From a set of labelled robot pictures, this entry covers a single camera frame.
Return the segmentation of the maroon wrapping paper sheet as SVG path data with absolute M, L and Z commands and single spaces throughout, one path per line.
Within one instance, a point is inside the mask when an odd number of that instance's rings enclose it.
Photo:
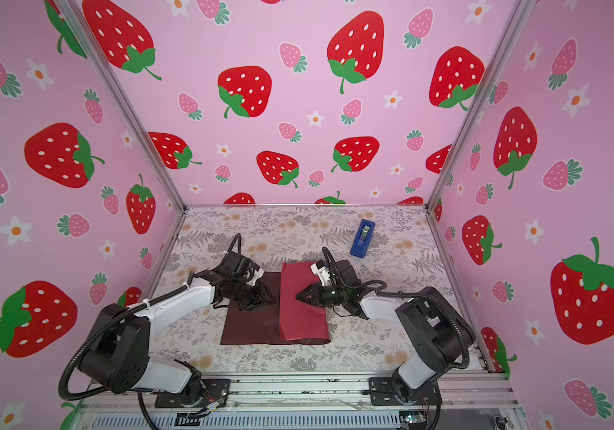
M 326 345 L 330 331 L 326 311 L 296 299 L 319 278 L 312 263 L 285 263 L 279 272 L 267 272 L 262 282 L 276 299 L 259 310 L 242 311 L 230 305 L 220 343 L 245 345 Z

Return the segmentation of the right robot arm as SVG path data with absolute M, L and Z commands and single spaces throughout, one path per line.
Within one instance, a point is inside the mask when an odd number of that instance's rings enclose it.
M 359 281 L 348 261 L 318 261 L 311 270 L 318 281 L 299 291 L 296 300 L 320 308 L 341 306 L 354 317 L 402 325 L 414 353 L 393 372 L 391 387 L 382 394 L 411 404 L 448 371 L 468 368 L 475 333 L 436 288 L 388 292 L 385 281 Z

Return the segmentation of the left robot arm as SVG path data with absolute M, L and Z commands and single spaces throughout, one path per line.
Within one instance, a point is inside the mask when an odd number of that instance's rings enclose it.
M 101 392 L 167 392 L 194 403 L 201 397 L 200 371 L 180 360 L 152 356 L 151 342 L 174 322 L 225 299 L 242 311 L 274 304 L 276 299 L 263 283 L 263 275 L 257 263 L 228 251 L 220 265 L 191 273 L 177 290 L 131 306 L 105 307 L 62 374 L 62 398 L 78 397 L 68 392 L 68 380 L 78 369 L 101 384 L 82 397 Z

